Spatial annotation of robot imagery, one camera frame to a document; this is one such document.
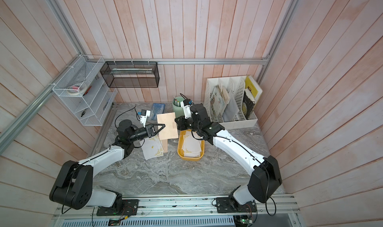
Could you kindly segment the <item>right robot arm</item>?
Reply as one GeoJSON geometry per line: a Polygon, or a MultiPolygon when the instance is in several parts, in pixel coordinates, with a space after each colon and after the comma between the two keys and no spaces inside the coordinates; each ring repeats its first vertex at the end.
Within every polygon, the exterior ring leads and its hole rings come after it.
{"type": "Polygon", "coordinates": [[[273,156],[265,157],[246,147],[218,122],[210,120],[203,104],[190,100],[181,103],[184,115],[175,119],[179,130],[190,130],[197,140],[207,141],[237,161],[250,175],[246,186],[235,189],[229,197],[238,205],[257,200],[267,203],[281,186],[279,164],[273,156]]]}

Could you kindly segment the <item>yellow plastic storage box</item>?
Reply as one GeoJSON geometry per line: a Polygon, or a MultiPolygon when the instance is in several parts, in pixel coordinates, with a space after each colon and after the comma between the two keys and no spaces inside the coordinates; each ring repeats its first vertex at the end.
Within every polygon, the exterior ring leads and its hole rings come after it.
{"type": "Polygon", "coordinates": [[[185,161],[200,161],[201,158],[203,157],[204,155],[204,145],[205,145],[205,142],[203,140],[201,140],[201,137],[199,137],[197,134],[194,134],[195,136],[195,139],[197,140],[200,140],[201,141],[201,155],[199,158],[189,158],[189,157],[184,157],[184,152],[182,150],[182,145],[183,145],[183,136],[185,135],[185,132],[186,131],[190,131],[190,130],[183,130],[181,131],[180,133],[180,137],[179,137],[179,142],[178,142],[178,149],[177,149],[177,152],[178,152],[178,155],[185,161]]]}

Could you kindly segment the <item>white paper yellow pattern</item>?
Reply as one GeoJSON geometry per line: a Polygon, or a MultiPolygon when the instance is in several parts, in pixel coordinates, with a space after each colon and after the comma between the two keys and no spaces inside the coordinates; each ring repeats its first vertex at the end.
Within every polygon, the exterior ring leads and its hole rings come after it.
{"type": "Polygon", "coordinates": [[[141,148],[142,148],[145,160],[156,158],[155,154],[157,152],[157,144],[156,144],[157,139],[159,138],[157,136],[154,136],[151,138],[146,138],[144,140],[143,146],[141,148]]]}

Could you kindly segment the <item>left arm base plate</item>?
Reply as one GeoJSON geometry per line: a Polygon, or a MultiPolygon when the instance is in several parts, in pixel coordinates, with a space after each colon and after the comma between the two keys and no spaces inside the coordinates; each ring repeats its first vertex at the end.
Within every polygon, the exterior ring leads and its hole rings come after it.
{"type": "Polygon", "coordinates": [[[96,216],[135,216],[138,205],[138,199],[117,200],[112,207],[99,207],[96,216]]]}

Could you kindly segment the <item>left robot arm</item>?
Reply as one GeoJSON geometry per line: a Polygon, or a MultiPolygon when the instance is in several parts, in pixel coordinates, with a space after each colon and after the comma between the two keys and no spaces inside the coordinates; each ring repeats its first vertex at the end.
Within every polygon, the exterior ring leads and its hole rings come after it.
{"type": "Polygon", "coordinates": [[[122,212],[122,195],[114,191],[94,189],[93,178],[110,165],[127,158],[135,148],[136,141],[155,137],[165,127],[165,124],[147,124],[138,128],[128,119],[121,121],[117,127],[115,142],[109,148],[87,159],[63,164],[49,199],[75,210],[87,206],[102,207],[117,214],[122,212]]]}

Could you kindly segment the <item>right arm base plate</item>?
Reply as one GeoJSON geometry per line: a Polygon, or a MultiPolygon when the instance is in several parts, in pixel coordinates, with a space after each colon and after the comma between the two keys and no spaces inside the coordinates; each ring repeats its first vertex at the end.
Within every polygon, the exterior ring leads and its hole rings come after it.
{"type": "Polygon", "coordinates": [[[215,199],[217,212],[221,214],[227,213],[249,213],[256,214],[257,209],[255,203],[250,201],[244,205],[238,204],[233,198],[219,197],[215,199]]]}

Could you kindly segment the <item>pink lined paper sheet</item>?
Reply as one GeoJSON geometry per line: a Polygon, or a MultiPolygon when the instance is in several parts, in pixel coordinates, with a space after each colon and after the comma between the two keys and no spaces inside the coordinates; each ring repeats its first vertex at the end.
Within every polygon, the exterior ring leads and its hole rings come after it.
{"type": "Polygon", "coordinates": [[[168,152],[168,140],[164,139],[164,140],[161,140],[161,142],[162,142],[162,148],[164,150],[164,153],[167,153],[168,152]]]}

